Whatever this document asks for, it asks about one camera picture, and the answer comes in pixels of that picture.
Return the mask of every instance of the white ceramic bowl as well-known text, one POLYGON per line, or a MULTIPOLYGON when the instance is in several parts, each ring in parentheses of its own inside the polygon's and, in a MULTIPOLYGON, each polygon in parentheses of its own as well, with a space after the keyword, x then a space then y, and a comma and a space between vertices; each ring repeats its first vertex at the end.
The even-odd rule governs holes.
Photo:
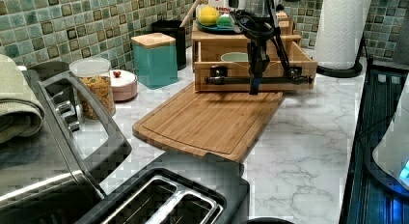
POLYGON ((242 52, 230 52, 223 54, 221 57, 223 62, 248 62, 247 53, 242 52))
POLYGON ((135 98, 137 94, 136 75, 126 70, 110 70, 112 93, 114 101, 135 98), (120 71, 120 77, 114 76, 114 71, 120 71))

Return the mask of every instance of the kitchen counter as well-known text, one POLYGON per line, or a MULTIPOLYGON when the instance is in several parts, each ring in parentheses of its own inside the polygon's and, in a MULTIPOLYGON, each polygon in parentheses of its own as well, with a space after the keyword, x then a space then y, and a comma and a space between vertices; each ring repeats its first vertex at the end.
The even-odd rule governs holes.
MULTIPOLYGON (((132 135, 132 125, 194 80, 191 49, 179 82, 157 90, 138 84, 138 96, 117 103, 114 120, 131 155, 101 183, 111 193, 163 153, 132 135)), ((338 223, 364 73, 355 78, 318 75, 310 91, 285 100, 244 160, 251 185, 251 218, 274 216, 296 224, 338 223)))

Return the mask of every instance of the green cup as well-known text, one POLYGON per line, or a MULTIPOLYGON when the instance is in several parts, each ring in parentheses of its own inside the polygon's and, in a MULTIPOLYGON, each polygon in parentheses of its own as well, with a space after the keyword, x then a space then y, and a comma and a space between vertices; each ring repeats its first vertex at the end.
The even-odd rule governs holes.
POLYGON ((248 62, 247 53, 231 52, 223 54, 221 57, 223 62, 248 62))

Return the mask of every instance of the wooden cutting board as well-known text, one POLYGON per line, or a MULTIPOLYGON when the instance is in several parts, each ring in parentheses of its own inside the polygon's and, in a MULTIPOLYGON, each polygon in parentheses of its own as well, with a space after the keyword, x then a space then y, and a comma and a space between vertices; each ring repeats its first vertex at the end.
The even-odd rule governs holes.
POLYGON ((133 134, 168 150, 241 162, 283 100, 282 93, 195 93, 193 83, 133 125, 133 134))

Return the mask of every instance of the black container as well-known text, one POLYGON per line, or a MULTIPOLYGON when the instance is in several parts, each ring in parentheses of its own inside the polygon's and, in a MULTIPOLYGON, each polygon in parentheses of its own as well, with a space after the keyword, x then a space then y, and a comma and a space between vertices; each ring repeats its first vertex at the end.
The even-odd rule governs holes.
POLYGON ((177 40, 177 70, 186 67, 186 34, 179 20, 159 20, 152 24, 153 33, 163 33, 177 40))
POLYGON ((293 224, 292 222, 285 221, 274 217, 260 217, 246 221, 242 224, 293 224))

